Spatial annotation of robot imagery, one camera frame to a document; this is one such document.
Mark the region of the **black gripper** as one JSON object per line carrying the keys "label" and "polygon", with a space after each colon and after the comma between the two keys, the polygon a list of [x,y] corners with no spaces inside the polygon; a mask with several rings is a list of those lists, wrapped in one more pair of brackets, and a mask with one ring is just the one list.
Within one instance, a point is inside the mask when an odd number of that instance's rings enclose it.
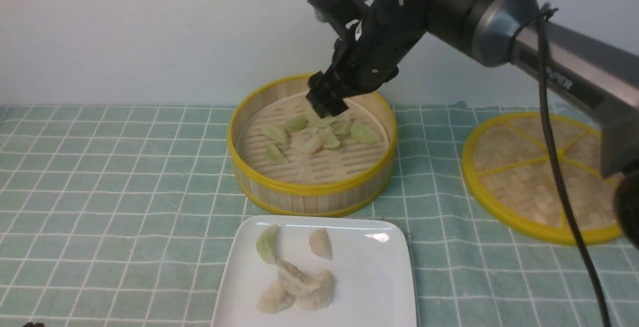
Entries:
{"label": "black gripper", "polygon": [[337,117],[345,99],[395,78],[400,61],[427,31],[430,0],[308,0],[338,39],[326,72],[308,79],[306,100],[316,114]]}

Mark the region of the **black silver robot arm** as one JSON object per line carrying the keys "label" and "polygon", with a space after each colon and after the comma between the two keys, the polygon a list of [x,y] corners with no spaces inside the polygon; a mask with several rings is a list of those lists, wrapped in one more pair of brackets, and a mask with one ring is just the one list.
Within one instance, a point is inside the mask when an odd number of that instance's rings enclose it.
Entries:
{"label": "black silver robot arm", "polygon": [[625,237],[638,245],[638,57],[550,22],[537,0],[308,0],[338,35],[326,72],[308,79],[320,117],[372,93],[429,33],[485,67],[510,63],[601,128],[600,173],[624,175],[613,199]]}

